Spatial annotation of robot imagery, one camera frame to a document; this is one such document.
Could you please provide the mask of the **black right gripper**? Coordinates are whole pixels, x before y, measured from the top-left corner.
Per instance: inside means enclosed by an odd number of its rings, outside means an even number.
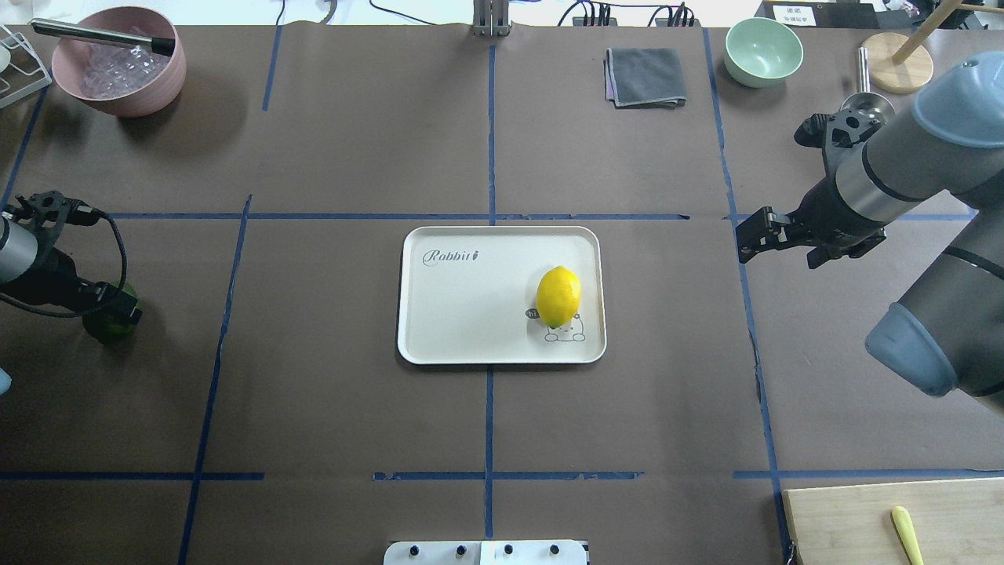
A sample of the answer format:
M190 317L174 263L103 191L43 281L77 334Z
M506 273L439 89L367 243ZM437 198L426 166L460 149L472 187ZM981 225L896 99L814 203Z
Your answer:
M885 118L857 110L817 112L804 119L794 140L822 150L825 177L806 193L796 211L785 215L765 206L735 227L740 264L764 251L810 246L806 260L808 268L815 269L840 257L856 260L885 241L885 228L851 209L839 195L835 179L839 165L860 164L856 151L885 124Z

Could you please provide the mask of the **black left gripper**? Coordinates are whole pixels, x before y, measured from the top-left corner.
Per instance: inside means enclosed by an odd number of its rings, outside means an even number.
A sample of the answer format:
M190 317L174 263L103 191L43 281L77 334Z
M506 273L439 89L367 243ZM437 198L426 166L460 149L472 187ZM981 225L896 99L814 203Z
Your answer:
M107 221L121 254L116 285L90 282L78 276L75 262L56 243L66 225L93 226ZM114 218L60 191L36 193L2 211L1 293L3 303L43 317L110 319L126 326L139 324L139 299L128 290L128 257Z

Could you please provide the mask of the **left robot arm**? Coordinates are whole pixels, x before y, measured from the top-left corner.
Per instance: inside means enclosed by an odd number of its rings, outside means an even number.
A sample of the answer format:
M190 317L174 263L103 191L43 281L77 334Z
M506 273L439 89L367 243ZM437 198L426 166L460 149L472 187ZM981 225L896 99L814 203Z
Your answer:
M55 246L66 225L107 221L121 255L116 285L79 278L75 262ZM128 290L128 255L115 219L60 191L16 196L2 211L2 301L25 312L60 319L107 315L126 326L139 324L139 299Z

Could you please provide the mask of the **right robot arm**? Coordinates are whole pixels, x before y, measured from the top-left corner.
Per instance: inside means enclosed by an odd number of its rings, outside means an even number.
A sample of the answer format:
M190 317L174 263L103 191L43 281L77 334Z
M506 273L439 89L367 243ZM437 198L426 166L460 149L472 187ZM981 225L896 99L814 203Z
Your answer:
M922 393L957 391L1002 412L1002 53L964 58L892 117L844 104L794 133L818 149L824 176L788 213L763 207L735 230L738 260L805 246L819 268L860 258L922 205L969 211L865 338L878 363Z

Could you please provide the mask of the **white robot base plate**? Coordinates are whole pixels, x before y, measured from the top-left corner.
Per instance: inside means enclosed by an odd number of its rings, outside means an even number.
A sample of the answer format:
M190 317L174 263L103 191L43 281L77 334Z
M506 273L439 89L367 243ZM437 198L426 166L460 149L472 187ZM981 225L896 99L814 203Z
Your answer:
M571 539L401 541L384 564L589 564L587 543Z

